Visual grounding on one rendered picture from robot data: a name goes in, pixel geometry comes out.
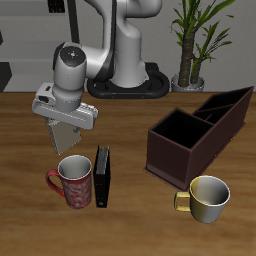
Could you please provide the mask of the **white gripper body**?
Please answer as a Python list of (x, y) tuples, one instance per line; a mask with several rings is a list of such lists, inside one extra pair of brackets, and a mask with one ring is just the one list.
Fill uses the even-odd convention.
[(73, 126), (91, 130), (94, 127), (98, 110), (85, 103), (72, 112), (61, 112), (53, 106), (49, 106), (36, 99), (32, 103), (32, 111), (47, 118), (55, 119)]

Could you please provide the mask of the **pale yellow book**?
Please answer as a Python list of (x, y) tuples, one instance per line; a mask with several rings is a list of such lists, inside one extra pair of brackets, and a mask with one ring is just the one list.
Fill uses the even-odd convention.
[(51, 125), (47, 125), (53, 150), (58, 155), (62, 154), (70, 147), (74, 146), (81, 140), (80, 130), (78, 133), (73, 132), (75, 126), (57, 121)]

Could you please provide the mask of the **black book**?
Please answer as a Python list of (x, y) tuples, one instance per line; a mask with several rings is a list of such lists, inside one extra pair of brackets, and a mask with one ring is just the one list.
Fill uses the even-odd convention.
[(93, 180), (96, 206), (106, 208), (111, 180), (109, 147), (98, 147), (97, 149)]

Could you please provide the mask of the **dark brown desk caddy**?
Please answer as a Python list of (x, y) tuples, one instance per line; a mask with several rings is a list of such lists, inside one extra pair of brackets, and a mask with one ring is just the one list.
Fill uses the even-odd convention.
[(179, 108), (148, 130), (145, 171), (186, 191), (244, 126), (251, 87), (214, 94), (189, 114)]

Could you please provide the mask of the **red patterned mug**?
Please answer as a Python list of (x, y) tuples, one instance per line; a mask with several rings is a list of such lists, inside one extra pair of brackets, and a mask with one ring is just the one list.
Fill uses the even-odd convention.
[(64, 196), (67, 204), (73, 209), (82, 209), (91, 202), (91, 170), (88, 158), (72, 155), (64, 158), (58, 168), (46, 174), (48, 186)]

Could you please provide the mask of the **green pot plant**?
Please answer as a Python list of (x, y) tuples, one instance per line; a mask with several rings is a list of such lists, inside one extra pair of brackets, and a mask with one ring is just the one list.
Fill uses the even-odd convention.
[(235, 0), (223, 0), (216, 4), (214, 0), (205, 10), (200, 8), (201, 0), (182, 0), (182, 12), (175, 9), (178, 19), (172, 22), (181, 29), (175, 31), (179, 41), (177, 44), (182, 49), (179, 73), (171, 79), (173, 92), (202, 92), (204, 79), (199, 76), (201, 64), (205, 60), (212, 61), (211, 54), (218, 48), (230, 45), (231, 41), (225, 41), (229, 28), (223, 30), (216, 38), (213, 38), (219, 21), (210, 25), (205, 24), (224, 8), (230, 6)]

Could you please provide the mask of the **yellow and white mug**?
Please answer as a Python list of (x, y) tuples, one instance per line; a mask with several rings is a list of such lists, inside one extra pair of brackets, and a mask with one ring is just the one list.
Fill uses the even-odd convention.
[(194, 178), (188, 192), (177, 192), (174, 208), (190, 212), (199, 222), (212, 223), (217, 220), (230, 199), (230, 189), (221, 179), (203, 175)]

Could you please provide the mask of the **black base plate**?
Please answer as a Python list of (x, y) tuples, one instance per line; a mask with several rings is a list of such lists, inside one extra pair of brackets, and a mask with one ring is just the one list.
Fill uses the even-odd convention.
[(146, 72), (149, 79), (142, 85), (133, 88), (122, 88), (107, 82), (96, 82), (87, 80), (88, 93), (99, 99), (157, 99), (165, 96), (169, 92), (169, 79), (159, 71), (159, 67), (154, 62), (146, 62)]

